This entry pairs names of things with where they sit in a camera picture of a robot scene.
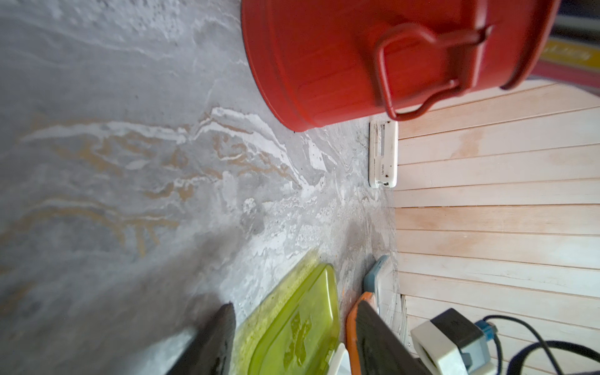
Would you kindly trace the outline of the blue pillbox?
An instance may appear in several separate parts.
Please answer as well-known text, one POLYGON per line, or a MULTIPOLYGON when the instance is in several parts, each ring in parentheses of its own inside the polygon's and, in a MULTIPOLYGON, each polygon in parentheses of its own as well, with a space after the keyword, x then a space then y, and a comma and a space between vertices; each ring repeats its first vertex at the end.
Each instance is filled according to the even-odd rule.
POLYGON ((402 326, 402 302, 394 259, 389 255, 381 256, 367 272, 362 285, 364 292, 373 293, 381 319, 398 333, 402 326))

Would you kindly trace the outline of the orange pillbox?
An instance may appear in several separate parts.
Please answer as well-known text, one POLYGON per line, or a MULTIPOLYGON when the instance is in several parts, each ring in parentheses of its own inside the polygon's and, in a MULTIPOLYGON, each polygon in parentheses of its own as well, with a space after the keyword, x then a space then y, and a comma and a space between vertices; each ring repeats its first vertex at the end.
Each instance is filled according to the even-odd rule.
POLYGON ((375 310, 378 310, 377 306, 377 298, 373 292, 364 292, 359 299, 356 301, 354 306, 351 308, 347 319, 346 319, 346 348, 348 350, 348 356, 351 365, 352 375, 361 375, 361 368, 359 362, 359 352, 358 352, 358 341, 356 334, 356 317, 358 314, 359 303, 367 302, 371 307, 374 307, 375 310))

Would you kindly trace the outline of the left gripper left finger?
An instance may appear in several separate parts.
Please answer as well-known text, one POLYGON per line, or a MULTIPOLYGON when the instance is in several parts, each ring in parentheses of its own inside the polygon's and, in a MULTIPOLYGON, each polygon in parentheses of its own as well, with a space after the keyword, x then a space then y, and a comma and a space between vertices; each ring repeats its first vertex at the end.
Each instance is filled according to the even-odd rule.
POLYGON ((198 332, 167 374, 229 374, 235 329, 234 305, 228 303, 198 332))

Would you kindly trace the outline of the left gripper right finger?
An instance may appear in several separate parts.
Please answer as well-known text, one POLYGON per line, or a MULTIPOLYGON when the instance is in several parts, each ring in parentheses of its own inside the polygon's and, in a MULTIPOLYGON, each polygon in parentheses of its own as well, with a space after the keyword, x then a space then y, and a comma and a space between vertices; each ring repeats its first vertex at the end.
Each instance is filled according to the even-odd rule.
POLYGON ((430 374, 368 302, 357 306, 356 340, 361 374, 430 374))

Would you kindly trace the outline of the green lid white pillbox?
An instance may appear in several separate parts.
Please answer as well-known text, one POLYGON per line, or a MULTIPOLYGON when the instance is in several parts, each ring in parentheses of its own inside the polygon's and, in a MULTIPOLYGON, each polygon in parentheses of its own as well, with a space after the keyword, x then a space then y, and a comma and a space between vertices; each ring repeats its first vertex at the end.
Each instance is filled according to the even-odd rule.
POLYGON ((334 266, 315 251, 236 331, 231 374, 325 374, 341 334, 334 266))

